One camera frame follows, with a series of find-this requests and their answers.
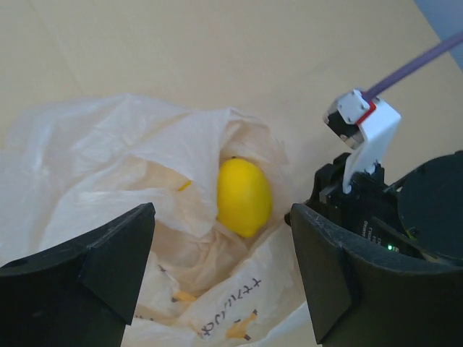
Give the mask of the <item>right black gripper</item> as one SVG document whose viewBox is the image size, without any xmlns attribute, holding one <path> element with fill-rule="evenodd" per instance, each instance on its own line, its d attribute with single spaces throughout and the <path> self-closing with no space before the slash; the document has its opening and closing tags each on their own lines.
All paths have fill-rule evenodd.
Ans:
<svg viewBox="0 0 463 347">
<path fill-rule="evenodd" d="M 372 173 L 356 173 L 345 193 L 348 157 L 315 172 L 305 206 L 390 252 L 462 266 L 462 152 L 428 160 L 392 184 L 376 163 Z"/>
</svg>

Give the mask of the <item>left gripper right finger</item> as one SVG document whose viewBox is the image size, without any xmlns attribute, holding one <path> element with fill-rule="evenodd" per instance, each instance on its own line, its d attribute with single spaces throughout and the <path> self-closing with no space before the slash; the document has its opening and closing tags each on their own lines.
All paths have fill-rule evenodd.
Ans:
<svg viewBox="0 0 463 347">
<path fill-rule="evenodd" d="M 389 251 L 303 204 L 290 218 L 318 344 L 462 344 L 460 267 Z"/>
</svg>

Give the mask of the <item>translucent printed plastic bag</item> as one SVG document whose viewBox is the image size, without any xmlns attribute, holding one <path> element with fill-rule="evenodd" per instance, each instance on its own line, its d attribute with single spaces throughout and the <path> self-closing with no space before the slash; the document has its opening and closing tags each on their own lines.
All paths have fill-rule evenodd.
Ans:
<svg viewBox="0 0 463 347">
<path fill-rule="evenodd" d="M 271 183 L 271 218 L 251 239 L 216 218 L 218 168 L 233 157 Z M 270 129 L 233 108 L 117 95 L 34 109 L 1 151 L 1 262 L 150 202 L 154 239 L 123 345 L 267 346 L 310 319 L 284 222 L 294 198 L 286 163 Z"/>
</svg>

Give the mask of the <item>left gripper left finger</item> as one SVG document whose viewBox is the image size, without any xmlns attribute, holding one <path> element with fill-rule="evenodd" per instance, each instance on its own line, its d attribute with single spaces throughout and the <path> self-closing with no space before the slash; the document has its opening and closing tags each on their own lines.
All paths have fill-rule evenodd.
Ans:
<svg viewBox="0 0 463 347">
<path fill-rule="evenodd" d="M 155 229 L 153 204 L 1 267 L 2 346 L 120 346 Z"/>
</svg>

